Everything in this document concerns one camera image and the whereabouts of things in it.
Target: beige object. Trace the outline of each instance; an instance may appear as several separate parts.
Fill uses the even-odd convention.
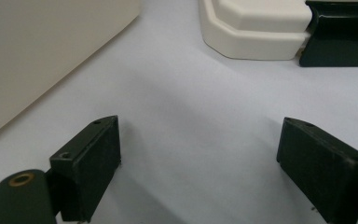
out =
[[[0,128],[139,12],[140,0],[0,0]]]

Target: white surface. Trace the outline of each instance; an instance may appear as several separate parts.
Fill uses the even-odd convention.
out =
[[[293,59],[309,36],[311,12],[303,1],[282,1],[199,0],[205,43],[229,58]]]
[[[0,0],[0,128],[138,14],[140,0]]]
[[[93,224],[322,224],[275,157],[283,117],[358,149],[358,68],[230,60],[206,46],[197,1],[141,16],[0,132],[0,180],[89,122],[119,115],[123,166]]]

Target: cream plastic block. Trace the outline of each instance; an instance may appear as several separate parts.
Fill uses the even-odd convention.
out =
[[[0,0],[0,128],[139,12],[140,0]]]
[[[311,17],[302,0],[200,0],[203,38],[229,58],[290,60]]]

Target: white table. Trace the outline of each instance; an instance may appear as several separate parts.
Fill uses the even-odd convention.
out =
[[[0,180],[46,171],[89,122],[119,116],[123,166],[92,223],[324,223],[276,162],[284,117],[358,149],[358,68],[231,60],[196,0],[141,16],[0,131]]]

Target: dark green object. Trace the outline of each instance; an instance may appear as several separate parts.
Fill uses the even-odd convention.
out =
[[[0,224],[55,224],[45,173],[27,170],[0,183]]]
[[[356,149],[313,124],[285,118],[277,160],[326,222],[357,222]]]
[[[90,222],[120,162],[116,116],[93,121],[51,156],[52,173],[68,180],[62,220]]]
[[[358,66],[358,2],[307,1],[311,37],[300,65]]]

